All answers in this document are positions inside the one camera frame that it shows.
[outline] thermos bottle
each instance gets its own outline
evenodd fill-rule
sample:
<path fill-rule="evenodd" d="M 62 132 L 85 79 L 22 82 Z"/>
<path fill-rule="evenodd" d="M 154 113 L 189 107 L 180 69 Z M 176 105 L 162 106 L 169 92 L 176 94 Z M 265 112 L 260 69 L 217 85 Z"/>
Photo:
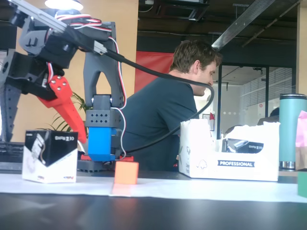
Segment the thermos bottle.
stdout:
<path fill-rule="evenodd" d="M 297 119 L 307 111 L 307 97 L 303 94 L 281 94 L 279 110 L 279 164 L 281 169 L 295 169 L 295 139 Z"/>

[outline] green plant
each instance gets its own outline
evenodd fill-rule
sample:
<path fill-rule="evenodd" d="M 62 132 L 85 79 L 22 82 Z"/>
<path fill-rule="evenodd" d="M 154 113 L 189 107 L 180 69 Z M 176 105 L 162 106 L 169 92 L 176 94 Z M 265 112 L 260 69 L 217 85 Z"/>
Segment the green plant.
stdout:
<path fill-rule="evenodd" d="M 73 104 L 79 104 L 79 109 L 78 111 L 83 110 L 86 113 L 86 110 L 91 109 L 91 107 L 86 106 L 85 101 L 82 97 L 80 97 L 78 94 L 76 94 L 75 92 L 72 92 L 72 96 L 71 96 L 72 100 L 73 100 Z M 55 130 L 55 131 L 66 131 L 66 132 L 70 132 L 71 131 L 71 127 L 67 124 L 66 121 L 61 121 L 61 115 L 59 115 L 59 113 L 56 113 L 53 116 L 53 122 L 51 124 L 47 124 L 49 125 L 51 128 L 40 128 L 40 129 L 44 129 L 44 130 Z M 54 126 L 56 124 L 56 121 L 61 121 L 57 126 Z M 86 136 L 88 137 L 88 129 L 84 126 L 85 128 L 85 132 L 86 132 Z"/>

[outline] white box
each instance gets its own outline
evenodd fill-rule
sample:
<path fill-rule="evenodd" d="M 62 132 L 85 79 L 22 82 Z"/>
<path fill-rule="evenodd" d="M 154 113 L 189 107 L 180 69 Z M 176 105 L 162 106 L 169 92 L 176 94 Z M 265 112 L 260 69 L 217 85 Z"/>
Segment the white box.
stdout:
<path fill-rule="evenodd" d="M 22 178 L 40 183 L 75 183 L 77 138 L 73 132 L 26 132 Z"/>
<path fill-rule="evenodd" d="M 263 143 L 256 154 L 220 152 L 202 119 L 181 123 L 179 171 L 192 178 L 277 181 L 279 123 L 238 126 L 227 138 Z"/>

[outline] black table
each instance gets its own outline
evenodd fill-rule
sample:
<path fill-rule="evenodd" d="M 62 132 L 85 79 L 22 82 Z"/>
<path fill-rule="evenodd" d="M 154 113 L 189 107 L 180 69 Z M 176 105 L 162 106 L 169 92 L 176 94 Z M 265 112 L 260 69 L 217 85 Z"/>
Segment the black table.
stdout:
<path fill-rule="evenodd" d="M 189 179 L 176 172 L 143 172 L 140 177 Z M 295 183 L 295 178 L 280 178 L 280 183 Z M 307 204 L 0 194 L 0 230 L 6 229 L 306 230 Z"/>

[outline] white paper sheet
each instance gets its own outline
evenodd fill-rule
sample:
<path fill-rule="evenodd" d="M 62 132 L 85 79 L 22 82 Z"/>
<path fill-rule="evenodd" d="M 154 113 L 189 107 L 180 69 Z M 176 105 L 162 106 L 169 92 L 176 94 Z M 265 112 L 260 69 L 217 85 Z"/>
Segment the white paper sheet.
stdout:
<path fill-rule="evenodd" d="M 296 184 L 223 180 L 138 179 L 137 185 L 115 185 L 112 177 L 77 177 L 75 184 L 39 184 L 21 175 L 0 174 L 0 193 L 157 197 L 233 201 L 298 202 Z"/>

